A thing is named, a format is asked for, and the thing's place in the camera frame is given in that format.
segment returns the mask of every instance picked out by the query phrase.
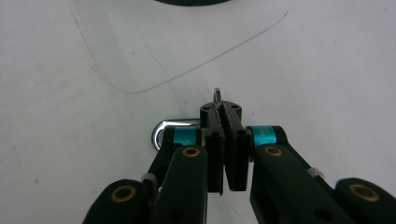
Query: white surface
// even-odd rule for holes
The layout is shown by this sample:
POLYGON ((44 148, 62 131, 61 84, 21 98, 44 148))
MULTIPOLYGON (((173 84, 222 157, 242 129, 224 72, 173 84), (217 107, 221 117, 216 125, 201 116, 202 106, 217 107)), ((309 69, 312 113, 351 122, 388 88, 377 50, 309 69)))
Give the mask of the white surface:
MULTIPOLYGON (((80 223, 215 87, 332 186, 396 195, 395 71, 393 1, 0 1, 0 223, 80 223)), ((248 192, 210 195, 207 223, 256 223, 248 192)))

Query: drawn line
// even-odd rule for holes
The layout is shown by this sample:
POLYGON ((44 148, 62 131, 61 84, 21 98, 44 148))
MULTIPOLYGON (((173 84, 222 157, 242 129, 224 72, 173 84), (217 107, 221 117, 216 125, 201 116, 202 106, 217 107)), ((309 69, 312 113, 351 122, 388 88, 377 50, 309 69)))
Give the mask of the drawn line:
POLYGON ((142 92, 145 92, 145 91, 151 91, 152 89, 155 89, 155 88, 157 88, 157 87, 159 87, 159 86, 161 86, 161 85, 163 85, 163 84, 166 84, 166 83, 168 83, 168 82, 170 82, 170 81, 173 81, 173 80, 177 79, 178 77, 182 77, 182 76, 184 76, 184 75, 186 75, 186 74, 188 74, 188 73, 190 73, 190 72, 192 72, 192 71, 194 71, 194 70, 196 70, 196 69, 198 69, 198 68, 204 66, 204 65, 207 64, 207 63, 211 63, 211 62, 215 61, 217 58, 219 58, 219 57, 221 57, 221 56, 223 56, 223 55, 229 53, 230 51, 232 51, 232 50, 234 50, 234 49, 237 49, 237 48, 241 47, 242 45, 246 44, 246 43, 249 42, 250 40, 252 40, 252 39, 256 38, 257 36, 262 35, 263 33, 265 33, 265 32, 267 32, 267 31, 269 31, 270 29, 274 28, 276 25, 278 25, 280 22, 282 22, 282 21, 285 19, 285 17, 288 15, 288 13, 289 13, 289 11, 287 11, 287 12, 285 13, 285 15, 283 15, 283 17, 280 18, 279 21, 277 21, 276 23, 274 23, 274 24, 271 25, 270 27, 266 28, 265 30, 259 32, 259 33, 256 34, 256 35, 250 37, 249 39, 245 40, 244 42, 242 42, 242 43, 240 43, 240 44, 238 44, 238 45, 236 45, 236 46, 234 46, 234 47, 232 47, 232 48, 230 48, 230 49, 227 49, 226 51, 222 52, 221 54, 217 55, 216 57, 211 58, 210 60, 208 60, 208 61, 206 61, 206 62, 204 62, 204 63, 200 63, 200 64, 198 64, 197 66, 193 67, 192 69, 190 69, 190 70, 188 70, 188 71, 186 71, 186 72, 183 72, 183 73, 181 73, 181 74, 179 74, 179 75, 177 75, 177 76, 175 76, 175 77, 169 78, 169 79, 165 80, 164 82, 161 82, 161 83, 159 83, 159 84, 157 84, 157 85, 155 85, 155 86, 152 86, 152 87, 150 87, 150 88, 148 88, 148 89, 145 89, 145 90, 142 90, 142 91, 136 91, 135 93, 142 93, 142 92))

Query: black object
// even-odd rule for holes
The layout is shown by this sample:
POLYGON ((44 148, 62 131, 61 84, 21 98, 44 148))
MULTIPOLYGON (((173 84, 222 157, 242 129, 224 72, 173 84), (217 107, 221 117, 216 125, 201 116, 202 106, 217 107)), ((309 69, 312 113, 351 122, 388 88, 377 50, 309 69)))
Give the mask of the black object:
POLYGON ((396 223, 396 199, 379 186, 349 178, 332 189, 281 127, 245 128, 239 105, 221 101, 219 89, 214 98, 201 107, 196 132, 165 128, 161 150, 141 182, 109 185, 84 223, 205 223, 206 196, 222 193, 223 168, 231 190, 246 190, 249 160, 250 202, 259 223, 396 223), (195 145, 181 145, 180 136, 195 145))
POLYGON ((202 7, 210 6, 218 3, 227 2, 228 0, 156 0, 158 2, 182 6, 182 7, 202 7))

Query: brass ring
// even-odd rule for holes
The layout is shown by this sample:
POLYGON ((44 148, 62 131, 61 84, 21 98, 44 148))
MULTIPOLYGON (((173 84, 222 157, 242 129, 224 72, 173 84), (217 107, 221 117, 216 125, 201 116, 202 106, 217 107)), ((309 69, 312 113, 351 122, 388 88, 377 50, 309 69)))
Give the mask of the brass ring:
POLYGON ((115 202, 115 203, 125 203, 125 202, 128 202, 129 200, 131 200, 135 194, 136 194, 136 189, 133 186, 125 185, 125 186, 121 186, 113 191, 113 193, 111 194, 111 200, 113 200, 113 202, 115 202), (129 190, 129 193, 125 196, 122 195, 120 197, 118 194, 122 190, 129 190))
POLYGON ((198 148, 195 147, 187 147, 183 149, 182 153, 185 157, 196 157, 200 154, 200 151, 198 150, 198 148))
POLYGON ((379 195, 373 190, 370 189, 369 187, 366 187, 361 184, 351 184, 349 186, 349 190, 357 197, 371 203, 375 203, 379 200, 379 195))
POLYGON ((264 149, 264 151, 270 155, 270 156, 275 156, 275 157, 279 157, 283 154, 282 150, 280 150, 280 148, 278 147, 266 147, 264 149))

